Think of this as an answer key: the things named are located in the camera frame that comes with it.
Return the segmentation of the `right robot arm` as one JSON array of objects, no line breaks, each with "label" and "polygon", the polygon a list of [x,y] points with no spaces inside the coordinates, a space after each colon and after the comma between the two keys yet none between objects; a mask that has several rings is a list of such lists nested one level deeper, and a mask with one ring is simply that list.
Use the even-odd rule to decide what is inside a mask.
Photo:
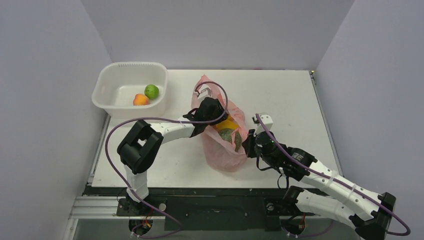
[{"label": "right robot arm", "polygon": [[394,209],[397,200],[394,195],[357,186],[300,148],[276,146],[273,135],[249,130],[242,143],[246,155],[264,161],[267,170],[273,169],[326,194],[322,196],[290,186],[282,199],[287,213],[298,211],[327,217],[351,227],[364,240],[386,238],[392,220],[389,211]]}]

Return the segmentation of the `pink plastic bag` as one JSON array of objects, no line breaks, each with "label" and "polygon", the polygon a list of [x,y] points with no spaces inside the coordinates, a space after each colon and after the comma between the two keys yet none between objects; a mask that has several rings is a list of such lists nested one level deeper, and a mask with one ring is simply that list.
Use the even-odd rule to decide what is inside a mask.
[{"label": "pink plastic bag", "polygon": [[[238,124],[238,130],[242,142],[247,139],[248,128],[245,124],[245,113],[232,101],[228,102],[228,115],[231,115],[233,121]],[[236,172],[247,161],[245,150],[241,146],[238,152],[235,152],[235,144],[223,140],[218,131],[213,126],[207,126],[200,134],[202,139],[203,151],[208,165],[216,170],[223,172]]]}]

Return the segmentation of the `fake green lime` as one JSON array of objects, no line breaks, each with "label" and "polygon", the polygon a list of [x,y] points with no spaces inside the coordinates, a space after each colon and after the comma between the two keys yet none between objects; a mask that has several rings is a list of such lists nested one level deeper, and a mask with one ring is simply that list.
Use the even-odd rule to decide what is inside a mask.
[{"label": "fake green lime", "polygon": [[144,89],[144,95],[148,97],[150,100],[155,100],[159,97],[160,90],[154,84],[149,84]]}]

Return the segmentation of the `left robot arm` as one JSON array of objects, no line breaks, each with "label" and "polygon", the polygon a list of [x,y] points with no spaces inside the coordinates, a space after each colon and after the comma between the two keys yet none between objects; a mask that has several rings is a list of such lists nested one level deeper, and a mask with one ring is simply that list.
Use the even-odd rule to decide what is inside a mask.
[{"label": "left robot arm", "polygon": [[120,161],[124,165],[127,195],[131,199],[129,208],[136,215],[149,209],[147,170],[152,166],[160,147],[168,142],[193,138],[228,118],[228,102],[205,97],[200,106],[190,110],[177,120],[154,118],[148,123],[145,118],[135,119],[135,124],[117,147]]}]

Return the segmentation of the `fake orange peach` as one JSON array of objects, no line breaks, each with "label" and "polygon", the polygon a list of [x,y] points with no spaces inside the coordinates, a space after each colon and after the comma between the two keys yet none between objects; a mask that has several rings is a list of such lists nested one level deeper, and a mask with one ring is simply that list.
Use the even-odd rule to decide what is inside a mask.
[{"label": "fake orange peach", "polygon": [[134,96],[132,103],[134,106],[146,106],[150,104],[150,99],[146,95],[138,93]]}]

